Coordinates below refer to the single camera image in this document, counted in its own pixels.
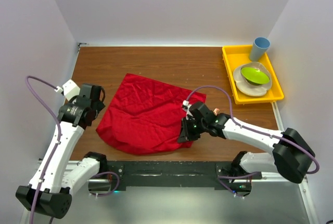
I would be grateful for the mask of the copper fork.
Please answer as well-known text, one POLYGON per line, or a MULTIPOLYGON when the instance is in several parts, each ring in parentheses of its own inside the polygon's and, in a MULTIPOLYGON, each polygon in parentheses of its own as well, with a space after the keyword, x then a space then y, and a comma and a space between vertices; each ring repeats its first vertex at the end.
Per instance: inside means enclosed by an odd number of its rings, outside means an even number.
POLYGON ((215 115, 218 115, 219 112, 220 112, 220 110, 219 110, 218 108, 215 108, 215 109, 213 110, 213 113, 214 113, 215 115))

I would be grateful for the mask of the red cloth napkin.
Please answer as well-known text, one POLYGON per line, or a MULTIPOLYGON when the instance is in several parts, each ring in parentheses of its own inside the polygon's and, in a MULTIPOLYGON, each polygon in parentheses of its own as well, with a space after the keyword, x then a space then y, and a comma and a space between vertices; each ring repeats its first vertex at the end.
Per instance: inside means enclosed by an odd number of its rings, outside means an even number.
POLYGON ((205 102, 206 95, 126 74, 96 132, 106 144, 125 153, 148 155, 190 148, 191 141, 179 143, 182 103, 205 102))

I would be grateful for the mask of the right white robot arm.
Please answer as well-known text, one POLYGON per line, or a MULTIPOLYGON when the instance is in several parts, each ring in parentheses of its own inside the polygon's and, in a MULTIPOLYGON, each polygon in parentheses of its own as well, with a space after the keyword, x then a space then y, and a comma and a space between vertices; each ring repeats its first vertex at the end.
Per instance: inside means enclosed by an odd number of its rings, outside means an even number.
POLYGON ((203 102, 183 101, 186 116, 181 121, 179 143, 198 140, 203 133, 236 140, 262 150, 240 152, 232 162, 232 173, 243 179, 253 173, 279 173, 293 183, 301 183, 309 173, 315 153, 298 131, 265 129, 247 124, 225 113, 210 110, 203 102))

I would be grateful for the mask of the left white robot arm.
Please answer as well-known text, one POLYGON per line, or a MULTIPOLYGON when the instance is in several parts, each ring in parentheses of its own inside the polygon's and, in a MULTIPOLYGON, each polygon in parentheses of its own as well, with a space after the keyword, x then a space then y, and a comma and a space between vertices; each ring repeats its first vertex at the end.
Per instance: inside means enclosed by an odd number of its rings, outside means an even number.
POLYGON ((88 152, 75 169, 65 173, 76 143, 105 107, 105 90, 87 83, 78 87, 72 80, 62 90, 68 102, 59 109, 49 148, 28 185, 16 191, 18 201, 31 213, 56 219, 66 215, 73 196, 90 178, 103 178, 108 172, 106 156, 88 152))

